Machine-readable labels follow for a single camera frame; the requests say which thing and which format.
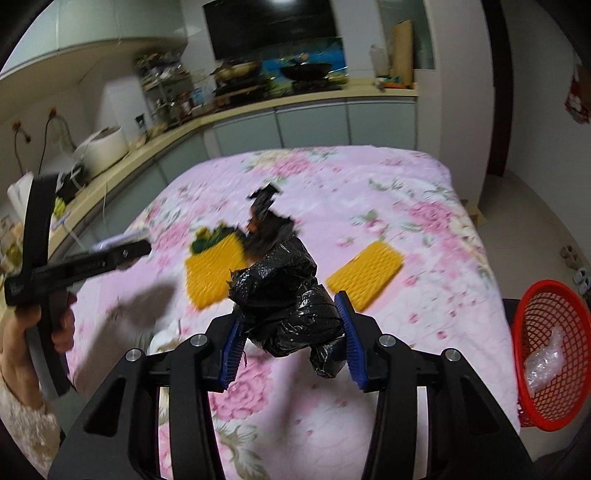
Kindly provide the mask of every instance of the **cooking pot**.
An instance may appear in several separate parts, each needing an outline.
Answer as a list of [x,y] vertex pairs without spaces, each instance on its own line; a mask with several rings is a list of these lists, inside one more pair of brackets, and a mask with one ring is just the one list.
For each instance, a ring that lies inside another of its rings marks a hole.
[[212,75],[218,82],[227,83],[232,80],[257,75],[261,71],[261,67],[262,64],[259,61],[228,62],[218,67]]
[[281,67],[281,73],[295,82],[322,80],[332,69],[331,63],[299,63]]

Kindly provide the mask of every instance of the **white cabinet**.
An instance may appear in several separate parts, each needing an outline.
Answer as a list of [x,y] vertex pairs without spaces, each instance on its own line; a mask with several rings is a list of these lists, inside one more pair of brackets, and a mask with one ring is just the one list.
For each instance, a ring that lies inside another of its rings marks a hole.
[[186,38],[180,0],[54,0],[25,32],[1,73],[59,50],[132,38]]
[[275,114],[262,113],[213,127],[222,155],[237,155],[256,150],[281,148]]
[[59,0],[58,48],[117,38],[114,0]]
[[349,145],[344,103],[310,105],[277,112],[285,148]]
[[203,135],[196,134],[164,154],[158,160],[158,166],[162,170],[166,182],[171,183],[181,173],[206,160],[208,160],[208,156]]
[[57,50],[57,16],[60,5],[56,0],[33,21],[19,40],[2,73],[25,62]]
[[413,100],[360,100],[347,108],[352,145],[416,148]]
[[90,224],[94,237],[101,241],[125,232],[131,222],[166,186],[167,183],[155,164],[151,164],[139,177],[119,185],[107,197],[105,218],[103,219],[102,212],[99,212]]
[[180,0],[115,0],[121,38],[186,37]]

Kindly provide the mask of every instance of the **slipper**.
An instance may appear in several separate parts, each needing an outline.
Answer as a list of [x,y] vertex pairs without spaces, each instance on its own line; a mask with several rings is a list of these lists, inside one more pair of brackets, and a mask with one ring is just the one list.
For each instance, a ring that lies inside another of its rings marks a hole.
[[583,266],[583,261],[576,253],[573,253],[570,257],[565,258],[564,263],[566,263],[567,267],[572,268],[573,270],[578,270]]
[[579,293],[584,296],[591,288],[591,278],[585,277],[579,285]]
[[587,269],[585,267],[581,267],[577,270],[577,273],[574,274],[573,282],[575,285],[581,285],[585,277],[587,276]]
[[568,258],[573,254],[573,246],[572,245],[565,245],[560,249],[559,252],[562,258]]

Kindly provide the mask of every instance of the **bed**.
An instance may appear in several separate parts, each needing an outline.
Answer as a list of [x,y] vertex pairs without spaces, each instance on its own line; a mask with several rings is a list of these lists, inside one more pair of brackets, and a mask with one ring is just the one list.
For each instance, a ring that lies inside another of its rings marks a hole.
[[[518,430],[511,335],[482,242],[448,169],[427,154],[392,148],[258,151],[182,174],[129,227],[150,230],[152,254],[87,281],[78,295],[68,354],[78,390],[90,397],[129,348],[173,349],[231,311],[230,300],[191,305],[189,243],[201,226],[244,227],[247,196],[270,181],[282,190],[274,210],[295,219],[319,281],[377,239],[404,254],[402,270],[364,313],[413,348],[459,349]],[[359,392],[346,368],[334,380],[318,377],[306,351],[275,359],[247,343],[246,358],[230,390],[210,395],[226,477],[359,479],[376,397]],[[167,401],[163,390],[161,474],[171,478]],[[419,454],[426,423],[420,413]],[[416,467],[418,475],[420,461]]]

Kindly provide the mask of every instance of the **person's hand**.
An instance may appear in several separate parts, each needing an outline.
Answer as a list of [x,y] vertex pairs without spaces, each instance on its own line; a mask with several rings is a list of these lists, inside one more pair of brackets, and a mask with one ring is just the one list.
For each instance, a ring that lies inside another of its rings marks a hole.
[[[68,306],[76,302],[72,293],[68,296]],[[39,379],[33,367],[29,348],[25,340],[25,330],[35,326],[41,320],[41,308],[18,307],[8,319],[2,339],[0,368],[4,382],[23,405],[39,409],[43,405],[43,396],[39,390]],[[58,353],[65,353],[74,347],[74,314],[68,308],[61,320],[61,330],[51,334]]]

